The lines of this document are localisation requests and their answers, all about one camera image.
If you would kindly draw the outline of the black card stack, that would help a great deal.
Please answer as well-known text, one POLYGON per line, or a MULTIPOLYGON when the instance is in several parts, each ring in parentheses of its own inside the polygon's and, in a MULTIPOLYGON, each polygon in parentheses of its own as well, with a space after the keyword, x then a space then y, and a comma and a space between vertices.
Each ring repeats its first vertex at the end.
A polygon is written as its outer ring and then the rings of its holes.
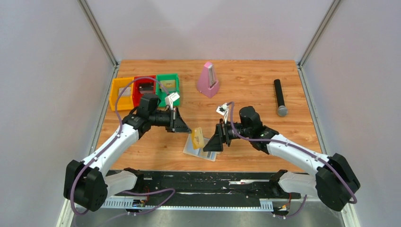
POLYGON ((139 93, 140 94, 152 94, 155 92, 153 84, 140 84, 139 93))

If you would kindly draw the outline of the pink metronome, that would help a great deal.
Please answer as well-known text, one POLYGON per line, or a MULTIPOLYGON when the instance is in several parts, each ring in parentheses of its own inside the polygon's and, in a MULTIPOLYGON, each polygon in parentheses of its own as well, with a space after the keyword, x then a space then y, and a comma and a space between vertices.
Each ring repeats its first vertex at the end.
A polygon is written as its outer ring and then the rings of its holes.
POLYGON ((208 61, 204 64, 196 88, 208 98, 212 98, 218 93, 220 83, 217 79, 214 65, 211 62, 208 61))

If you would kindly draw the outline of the gold card stack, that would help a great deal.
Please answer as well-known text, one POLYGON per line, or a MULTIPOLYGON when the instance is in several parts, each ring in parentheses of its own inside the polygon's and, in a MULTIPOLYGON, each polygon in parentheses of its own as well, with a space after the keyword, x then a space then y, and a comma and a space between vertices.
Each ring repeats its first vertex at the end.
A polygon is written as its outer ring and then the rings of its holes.
POLYGON ((176 81, 175 80, 162 80, 162 85, 169 91, 175 92, 176 91, 176 81))

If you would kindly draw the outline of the silver card stack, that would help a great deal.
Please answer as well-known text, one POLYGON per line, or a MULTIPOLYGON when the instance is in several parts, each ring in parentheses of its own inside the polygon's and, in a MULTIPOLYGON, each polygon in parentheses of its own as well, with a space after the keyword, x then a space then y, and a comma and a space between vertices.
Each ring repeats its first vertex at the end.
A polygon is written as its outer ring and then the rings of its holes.
POLYGON ((119 88, 119 92, 118 92, 118 94, 121 96, 131 96, 131 93, 132 93, 131 87, 128 87, 128 88, 121 87, 121 88, 119 88))

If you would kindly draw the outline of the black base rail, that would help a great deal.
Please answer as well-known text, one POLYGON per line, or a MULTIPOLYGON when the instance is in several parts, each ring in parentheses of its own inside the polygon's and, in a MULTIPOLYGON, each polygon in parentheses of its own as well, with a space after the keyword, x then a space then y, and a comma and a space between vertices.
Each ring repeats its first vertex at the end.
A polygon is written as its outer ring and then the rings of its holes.
MULTIPOLYGON (((128 172, 137 177, 131 192, 175 189, 175 196, 167 202, 168 205, 250 207, 258 199, 298 199, 301 195, 300 187, 283 187, 287 170, 276 173, 141 172, 128 168, 128 172)), ((317 191, 317 197, 334 211, 341 211, 350 200, 350 193, 360 188, 360 182, 353 173, 340 172, 340 176, 343 182, 324 168, 318 172, 317 183, 312 187, 317 191)))

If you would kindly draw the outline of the red plastic bin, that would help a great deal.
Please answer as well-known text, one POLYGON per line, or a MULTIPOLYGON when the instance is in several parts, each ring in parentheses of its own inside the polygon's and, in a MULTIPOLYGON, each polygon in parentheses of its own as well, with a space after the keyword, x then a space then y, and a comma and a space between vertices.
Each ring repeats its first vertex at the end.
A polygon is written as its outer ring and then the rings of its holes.
POLYGON ((134 107, 138 106, 144 94, 155 93, 156 82, 152 79, 139 79, 133 83, 132 100, 134 107))

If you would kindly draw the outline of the yellow plastic bin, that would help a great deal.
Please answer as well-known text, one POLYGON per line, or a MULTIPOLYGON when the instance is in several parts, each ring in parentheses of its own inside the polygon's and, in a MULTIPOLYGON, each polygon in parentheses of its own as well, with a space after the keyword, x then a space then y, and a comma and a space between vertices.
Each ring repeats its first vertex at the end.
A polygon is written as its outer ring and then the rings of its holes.
POLYGON ((133 80, 134 77, 113 79, 109 95, 109 104, 112 111, 115 111, 116 106, 118 111, 134 108, 133 83, 124 89, 133 80))

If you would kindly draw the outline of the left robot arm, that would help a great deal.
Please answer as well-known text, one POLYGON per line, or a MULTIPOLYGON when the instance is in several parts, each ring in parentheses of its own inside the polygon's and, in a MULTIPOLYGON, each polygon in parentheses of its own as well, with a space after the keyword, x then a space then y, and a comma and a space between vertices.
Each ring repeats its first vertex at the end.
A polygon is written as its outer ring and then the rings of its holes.
POLYGON ((72 160, 66 167, 63 195, 70 201, 72 210, 80 215, 76 205, 86 211, 97 211, 105 200, 123 191, 133 195, 144 192, 143 174, 126 168, 108 175, 117 159, 133 144, 139 141, 151 127, 164 127, 171 133, 191 133, 191 129, 180 116, 174 101, 180 98, 174 92, 165 98, 167 108, 158 108, 161 100, 156 94, 145 94, 139 106, 133 108, 124 118, 117 116, 119 126, 112 136, 95 152, 82 161, 72 160))

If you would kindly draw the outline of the green plastic bin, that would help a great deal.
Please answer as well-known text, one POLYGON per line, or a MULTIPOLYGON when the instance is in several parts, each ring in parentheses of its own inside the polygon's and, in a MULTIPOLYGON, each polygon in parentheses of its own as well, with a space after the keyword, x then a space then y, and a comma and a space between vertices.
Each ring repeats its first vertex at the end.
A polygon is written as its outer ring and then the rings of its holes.
POLYGON ((158 83, 156 83, 156 95, 160 98, 161 102, 158 107, 165 107, 166 102, 165 98, 167 97, 166 91, 163 89, 166 88, 168 93, 177 93, 180 95, 180 89, 179 89, 179 76, 177 73, 172 73, 172 74, 158 74, 156 75, 156 79, 162 84, 160 86, 158 83))

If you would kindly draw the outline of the black silver microphone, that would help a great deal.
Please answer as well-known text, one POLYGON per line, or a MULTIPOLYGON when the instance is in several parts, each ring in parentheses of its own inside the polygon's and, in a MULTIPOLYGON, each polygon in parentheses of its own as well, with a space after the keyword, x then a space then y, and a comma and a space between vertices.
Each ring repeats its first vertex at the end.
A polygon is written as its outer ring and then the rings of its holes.
POLYGON ((285 106, 285 100, 284 100, 284 95, 282 92, 282 86, 281 86, 281 81, 279 79, 274 80, 274 89, 275 89, 275 95, 276 95, 276 101, 278 105, 278 115, 280 117, 285 117, 288 114, 288 109, 285 106))

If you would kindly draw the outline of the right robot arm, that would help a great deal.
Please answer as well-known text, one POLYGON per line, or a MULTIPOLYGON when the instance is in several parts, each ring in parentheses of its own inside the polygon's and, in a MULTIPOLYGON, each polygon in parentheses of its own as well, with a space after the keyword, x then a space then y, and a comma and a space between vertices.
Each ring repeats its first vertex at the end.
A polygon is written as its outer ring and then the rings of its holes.
POLYGON ((338 153, 328 156, 292 142, 264 125, 252 106, 240 109, 240 122, 229 121, 228 118, 233 117, 233 107, 234 102, 217 107, 217 113, 223 118, 216 124, 204 151, 221 152, 223 145, 230 146, 232 140, 246 140, 255 150, 284 159, 304 170, 304 174, 288 170, 277 172, 270 184, 275 197, 293 192, 310 195, 334 211, 341 211, 348 203, 357 203, 355 193, 361 185, 344 156, 338 153))

